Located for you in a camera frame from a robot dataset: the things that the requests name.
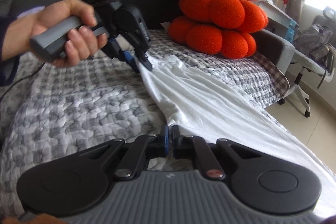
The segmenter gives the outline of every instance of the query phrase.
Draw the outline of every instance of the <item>orange plush toy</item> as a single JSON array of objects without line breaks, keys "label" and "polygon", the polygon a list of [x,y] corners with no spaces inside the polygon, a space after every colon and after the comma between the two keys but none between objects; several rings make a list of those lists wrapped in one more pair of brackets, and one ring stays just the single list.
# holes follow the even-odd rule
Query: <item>orange plush toy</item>
[{"label": "orange plush toy", "polygon": [[185,16],[177,17],[168,33],[179,44],[206,54],[238,59],[257,49],[249,34],[268,24],[268,17],[247,0],[180,0]]}]

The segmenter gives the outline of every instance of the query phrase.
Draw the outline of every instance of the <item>ribbed gray surface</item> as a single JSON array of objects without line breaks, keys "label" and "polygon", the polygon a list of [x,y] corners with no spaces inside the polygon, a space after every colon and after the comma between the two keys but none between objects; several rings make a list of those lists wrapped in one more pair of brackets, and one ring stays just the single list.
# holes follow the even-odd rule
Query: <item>ribbed gray surface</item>
[{"label": "ribbed gray surface", "polygon": [[86,213],[63,219],[70,224],[313,224],[312,213],[273,217],[240,203],[224,183],[199,171],[143,171],[132,182],[116,184],[109,196]]}]

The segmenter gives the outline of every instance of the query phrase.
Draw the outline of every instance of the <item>forearm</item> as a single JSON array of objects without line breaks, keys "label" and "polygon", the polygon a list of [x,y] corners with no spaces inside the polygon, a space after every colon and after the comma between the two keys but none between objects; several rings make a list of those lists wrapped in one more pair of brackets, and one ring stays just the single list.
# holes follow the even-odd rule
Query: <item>forearm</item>
[{"label": "forearm", "polygon": [[36,14],[28,15],[17,19],[9,25],[2,45],[2,61],[30,50],[29,38],[36,16]]}]

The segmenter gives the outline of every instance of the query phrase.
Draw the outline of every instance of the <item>chair wheel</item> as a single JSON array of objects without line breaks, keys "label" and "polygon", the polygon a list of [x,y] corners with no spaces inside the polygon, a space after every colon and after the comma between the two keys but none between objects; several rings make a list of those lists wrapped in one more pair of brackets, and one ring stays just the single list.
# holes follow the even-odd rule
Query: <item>chair wheel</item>
[{"label": "chair wheel", "polygon": [[279,105],[283,105],[285,102],[286,102],[285,99],[282,98],[282,99],[280,99],[280,100],[278,101],[278,104],[279,104]]}]

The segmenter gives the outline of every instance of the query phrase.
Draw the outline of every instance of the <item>finger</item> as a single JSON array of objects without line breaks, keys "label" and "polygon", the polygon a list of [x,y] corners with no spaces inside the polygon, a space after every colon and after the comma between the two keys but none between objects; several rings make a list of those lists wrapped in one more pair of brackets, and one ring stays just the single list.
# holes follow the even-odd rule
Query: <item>finger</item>
[{"label": "finger", "polygon": [[89,48],[90,55],[94,55],[98,51],[98,40],[93,32],[86,26],[79,28],[78,32],[84,37],[85,42]]},{"label": "finger", "polygon": [[63,59],[56,59],[56,60],[51,62],[51,64],[54,65],[57,68],[65,67],[64,63],[65,63],[65,60],[63,60]]},{"label": "finger", "polygon": [[22,224],[22,223],[16,218],[5,218],[4,220],[2,220],[2,224]]},{"label": "finger", "polygon": [[68,38],[72,41],[74,47],[77,49],[80,60],[87,59],[90,56],[88,45],[86,44],[83,36],[76,29],[72,29],[68,33]]},{"label": "finger", "polygon": [[64,63],[64,66],[76,66],[78,65],[80,58],[79,58],[79,52],[75,48],[73,42],[69,40],[65,44],[65,53],[67,54],[66,62]]},{"label": "finger", "polygon": [[96,26],[95,9],[81,0],[64,0],[69,8],[70,15],[78,16],[85,25]]},{"label": "finger", "polygon": [[103,33],[100,36],[98,36],[98,48],[101,49],[102,47],[106,46],[107,40],[108,39],[106,33]]}]

